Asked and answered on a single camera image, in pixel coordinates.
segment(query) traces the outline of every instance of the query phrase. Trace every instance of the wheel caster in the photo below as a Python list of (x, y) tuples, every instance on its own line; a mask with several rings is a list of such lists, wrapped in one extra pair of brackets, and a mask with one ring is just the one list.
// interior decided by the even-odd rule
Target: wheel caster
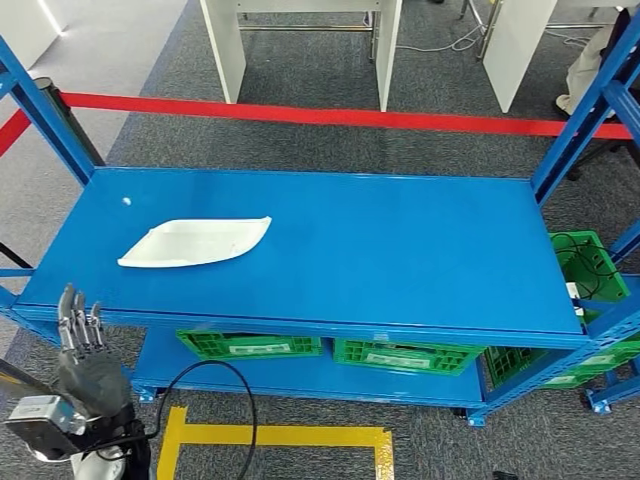
[(466, 420), (466, 409), (466, 408), (459, 408), (454, 407), (451, 409), (451, 413), (454, 414), (456, 418), (460, 418), (463, 420)]

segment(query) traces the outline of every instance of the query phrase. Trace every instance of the blue metal shelf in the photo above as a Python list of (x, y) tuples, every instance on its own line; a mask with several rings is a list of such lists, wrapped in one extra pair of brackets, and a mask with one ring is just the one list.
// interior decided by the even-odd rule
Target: blue metal shelf
[[(394, 372), (335, 363), (331, 341), (323, 341), (318, 357), (273, 358), (232, 362), (246, 377), (251, 390), (334, 400), (411, 403), (432, 406), (479, 407), (483, 404), (478, 372), (473, 364), (458, 377)], [(132, 377), (138, 391), (166, 388), (174, 377), (198, 359), (176, 338), (171, 329), (149, 329)], [(245, 392), (237, 377), (219, 366), (191, 372), (177, 388)]]
[[(0, 71), (17, 82), (14, 99), (85, 187), (42, 262), (23, 270), (32, 274), (24, 292), (0, 287), (0, 311), (55, 344), (58, 295), (73, 282), (88, 302), (102, 301), (108, 323), (147, 327), (134, 377), (147, 399), (196, 360), (174, 337), (176, 328), (551, 348), (490, 392), (480, 362), (459, 377), (339, 365), (328, 349), (238, 362), (257, 393), (466, 407), (469, 423), (480, 426), (640, 331), (640, 297), (630, 295), (614, 305), (577, 301), (602, 310), (583, 332), (540, 211), (607, 116), (607, 98), (638, 136), (640, 115), (625, 93), (640, 72), (638, 43), (636, 17), (529, 181), (97, 168), (90, 145), (0, 38)], [(273, 218), (266, 235), (234, 260), (116, 264), (168, 220), (266, 215)], [(614, 258), (637, 245), (640, 222), (614, 244)], [(227, 375), (205, 368), (178, 386), (238, 390)]]
[[(116, 263), (168, 220), (266, 215), (273, 221), (260, 244), (231, 261)], [(109, 234), (88, 242), (91, 224)], [(30, 306), (51, 309), (69, 278), (114, 323), (586, 342), (529, 183), (520, 179), (97, 169), (15, 308), (29, 318), (37, 315)]]

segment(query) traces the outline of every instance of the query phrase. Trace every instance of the white cable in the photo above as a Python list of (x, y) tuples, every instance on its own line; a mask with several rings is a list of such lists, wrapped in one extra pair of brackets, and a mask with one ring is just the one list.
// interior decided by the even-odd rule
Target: white cable
[[(363, 23), (365, 25), (370, 26), (370, 25), (368, 25), (368, 22), (366, 22), (366, 17), (365, 17), (365, 21), (364, 21)], [(475, 38), (469, 38), (471, 35), (478, 31), (479, 28), (481, 28), (480, 25), (474, 28), (473, 30), (467, 33), (466, 35), (465, 35), (463, 37), (460, 37), (460, 38), (456, 40), (455, 42), (454, 42), (451, 45), (447, 45), (446, 47), (418, 48), (418, 47), (412, 47), (412, 46), (410, 46), (410, 45), (396, 45), (395, 48), (399, 48), (399, 49), (402, 49), (402, 50), (412, 50), (412, 51), (414, 51), (414, 52), (423, 52), (423, 53), (444, 52), (445, 50), (453, 50), (454, 52), (463, 52), (465, 50), (469, 50), (469, 48), (475, 45), (478, 42), (478, 40), (480, 40), (482, 38), (482, 35), (477, 36), (477, 37), (475, 37)], [(552, 37), (562, 38), (562, 39), (564, 39), (564, 41), (562, 43), (565, 44), (565, 45), (569, 46), (569, 47), (584, 48), (584, 47), (586, 46), (587, 43), (589, 43), (589, 40), (591, 40), (590, 38), (588, 38), (588, 37), (571, 37), (570, 35), (563, 35), (562, 33), (551, 32), (551, 31), (549, 31), (549, 30), (545, 30), (544, 33), (546, 33), (547, 35), (551, 35)], [(464, 46), (462, 46), (462, 47), (459, 46), (460, 43), (463, 43), (463, 42), (468, 42), (468, 43), (466, 45), (464, 45)]]
[(591, 40), (588, 37), (571, 37), (569, 35), (563, 35), (562, 33), (551, 32), (549, 30), (545, 30), (544, 33), (551, 35), (552, 37), (564, 38), (565, 41), (562, 43), (570, 47), (584, 48)]
[[(477, 32), (478, 29), (480, 29), (480, 27), (482, 27), (482, 25), (478, 25), (477, 27), (475, 27), (473, 30), (467, 33), (466, 35), (465, 35), (463, 37), (460, 37), (460, 38), (456, 40), (455, 42), (454, 42), (451, 45), (447, 45), (446, 47), (418, 48), (418, 47), (411, 47), (411, 46), (409, 46), (409, 45), (396, 45), (395, 48), (399, 48), (399, 49), (402, 49), (402, 50), (413, 50), (414, 52), (423, 52), (423, 53), (444, 52), (445, 50), (453, 50), (454, 52), (463, 52), (465, 50), (469, 50), (469, 48), (475, 45), (475, 43), (478, 42), (478, 40), (480, 40), (481, 36), (477, 36), (475, 38), (469, 38), (471, 35), (473, 35), (474, 33)], [(462, 46), (462, 47), (458, 46), (460, 43), (463, 43), (463, 42), (469, 42), (469, 43), (467, 43), (466, 45)]]

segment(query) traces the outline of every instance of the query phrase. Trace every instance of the green crate label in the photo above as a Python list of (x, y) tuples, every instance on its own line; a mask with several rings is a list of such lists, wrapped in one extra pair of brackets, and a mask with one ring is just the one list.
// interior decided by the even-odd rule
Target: green crate label
[(615, 355), (596, 355), (595, 357), (587, 358), (580, 363), (580, 365), (606, 365), (608, 363), (613, 363), (615, 358)]
[(278, 343), (274, 345), (232, 345), (229, 352), (232, 355), (260, 355), (263, 353), (290, 353), (288, 343)]
[(394, 367), (429, 368), (431, 365), (431, 360), (429, 358), (402, 358), (391, 355), (379, 355), (377, 353), (367, 355), (366, 361), (380, 365), (392, 365)]
[(546, 382), (546, 383), (549, 383), (549, 384), (556, 384), (556, 383), (571, 383), (571, 382), (575, 381), (575, 379), (576, 379), (576, 376), (575, 376), (575, 375), (565, 375), (565, 376), (564, 376), (564, 377), (555, 377), (555, 378), (552, 378), (551, 380), (549, 380), (549, 381), (548, 381), (548, 382)]

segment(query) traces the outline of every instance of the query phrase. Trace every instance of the white table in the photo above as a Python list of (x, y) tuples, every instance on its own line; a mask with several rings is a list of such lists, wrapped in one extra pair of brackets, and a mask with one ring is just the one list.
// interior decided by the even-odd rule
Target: white table
[[(471, 6), (476, 21), (482, 22), (477, 11), (473, 8), (472, 1), (465, 1), (464, 5), (465, 7)], [(481, 58), (500, 109), (504, 113), (508, 112), (511, 107), (556, 5), (635, 7), (640, 2), (640, 0), (495, 1), (485, 33)]]
[[(227, 103), (238, 101), (247, 65), (240, 37), (242, 28), (238, 22), (238, 13), (375, 12), (374, 26), (368, 30), (373, 30), (372, 44), (377, 44), (374, 57), (380, 107), (383, 112), (386, 111), (402, 0), (200, 0), (200, 4)], [(279, 29), (308, 30), (294, 27)], [(352, 27), (348, 31), (367, 30), (366, 27)]]

